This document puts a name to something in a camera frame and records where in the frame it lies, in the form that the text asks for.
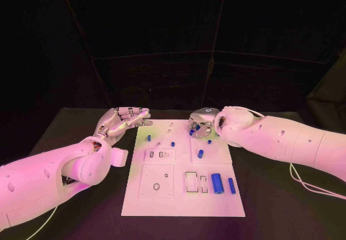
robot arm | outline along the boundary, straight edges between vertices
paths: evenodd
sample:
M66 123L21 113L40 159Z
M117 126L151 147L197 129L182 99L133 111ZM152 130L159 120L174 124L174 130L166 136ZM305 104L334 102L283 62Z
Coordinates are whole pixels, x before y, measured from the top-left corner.
M205 137L213 127L226 142L283 162L314 167L346 181L346 135L314 128L293 120L253 114L227 106L203 108L191 114L188 130Z
M106 178L112 165L123 167L129 151L113 147L126 130L154 124L148 108L112 108L94 136L80 143L0 167L0 230L54 209ZM63 176L76 180L64 183Z

oval hole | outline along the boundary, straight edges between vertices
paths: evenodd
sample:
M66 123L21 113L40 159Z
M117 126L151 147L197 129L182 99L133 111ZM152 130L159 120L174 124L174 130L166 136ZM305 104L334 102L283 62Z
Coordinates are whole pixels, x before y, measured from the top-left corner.
M50 179L50 177L51 177L51 173L50 173L50 171L48 171L48 169L45 169L45 176L47 176L47 178Z
M8 188L9 188L9 190L14 192L15 191L15 186L14 186L14 184L9 182L9 184L8 184Z

small blue block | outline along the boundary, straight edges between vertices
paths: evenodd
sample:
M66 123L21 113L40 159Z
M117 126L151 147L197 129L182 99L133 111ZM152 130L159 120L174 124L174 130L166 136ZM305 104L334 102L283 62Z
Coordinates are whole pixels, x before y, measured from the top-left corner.
M230 183L231 193L237 194L237 188L236 188L236 184L234 184L234 179L233 178L228 179L228 183Z
M204 150L201 149L198 152L198 158L201 159L204 157Z

rectangular slot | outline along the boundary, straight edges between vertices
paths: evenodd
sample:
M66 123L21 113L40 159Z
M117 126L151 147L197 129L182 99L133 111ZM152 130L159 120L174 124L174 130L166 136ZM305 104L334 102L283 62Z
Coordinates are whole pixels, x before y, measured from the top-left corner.
M177 161L177 149L148 148L146 149L146 162L175 162Z
M201 191L204 194L208 194L208 178L201 176Z
M185 173L185 184L187 184L187 192L188 193L200 192L198 173L197 172Z

robotic hand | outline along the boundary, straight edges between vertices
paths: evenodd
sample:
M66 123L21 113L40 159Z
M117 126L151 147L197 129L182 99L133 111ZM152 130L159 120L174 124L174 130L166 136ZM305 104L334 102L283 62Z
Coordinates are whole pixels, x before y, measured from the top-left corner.
M239 106L227 106L223 111L203 108L191 114L188 130L194 137L207 137L213 127L231 146L273 160L311 166L346 181L345 134Z
M126 165L129 151L113 145L128 129L154 124L148 118L148 108L112 108L99 121L94 136L0 166L0 230L37 218L97 185L112 165ZM76 181L64 182L63 176Z

